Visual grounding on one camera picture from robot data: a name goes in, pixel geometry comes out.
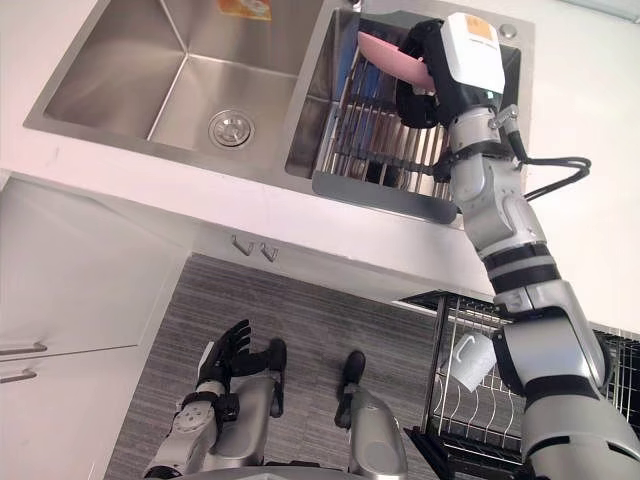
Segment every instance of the wire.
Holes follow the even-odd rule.
[[[557,182],[550,183],[549,185],[545,185],[544,187],[540,187],[532,192],[528,192],[524,195],[524,198],[527,201],[535,200],[536,198],[541,197],[542,195],[546,195],[547,193],[558,190],[559,188],[565,187],[571,183],[577,182],[578,180],[583,179],[587,175],[589,175],[589,169],[591,168],[591,160],[583,157],[561,157],[561,158],[530,158],[527,155],[527,152],[524,149],[524,144],[522,143],[522,137],[520,137],[519,131],[514,131],[509,133],[508,135],[509,143],[511,144],[511,148],[513,148],[513,152],[516,155],[516,158],[520,161],[520,164],[526,165],[541,165],[541,166],[552,166],[552,167],[568,167],[575,168],[578,171],[573,175],[564,178],[562,180],[558,180]]]

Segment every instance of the sink basin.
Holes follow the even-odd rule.
[[[267,19],[220,5],[99,2],[25,125],[236,176],[270,170],[322,0],[271,0]]]

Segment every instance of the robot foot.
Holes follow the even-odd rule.
[[[349,354],[342,369],[342,381],[338,387],[338,409],[334,418],[335,424],[340,428],[351,427],[351,400],[360,383],[366,357],[360,350],[354,350]]]
[[[284,413],[284,369],[287,366],[287,344],[281,338],[269,343],[269,372],[276,380],[270,415],[279,418]]]

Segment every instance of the pink plate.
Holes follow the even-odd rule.
[[[395,45],[368,33],[358,32],[358,46],[360,53],[383,72],[416,87],[435,91],[427,66],[411,55],[400,52]]]

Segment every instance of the dish drying rack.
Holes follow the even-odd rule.
[[[398,45],[406,31],[376,22],[368,33]],[[452,223],[457,208],[449,184],[435,182],[433,165],[447,148],[446,129],[409,128],[396,112],[395,77],[356,48],[339,101],[325,125],[313,190],[324,196]]]
[[[403,300],[437,312],[434,354],[420,426],[405,431],[441,479],[515,478],[522,465],[521,420],[525,400],[494,366],[474,392],[451,380],[453,349],[466,333],[488,337],[510,321],[493,304],[447,292]],[[606,398],[640,437],[640,342],[599,332],[612,354]]]
[[[446,130],[403,125],[395,85],[394,77],[356,52],[321,171],[450,200],[448,183],[430,176],[448,145]]]

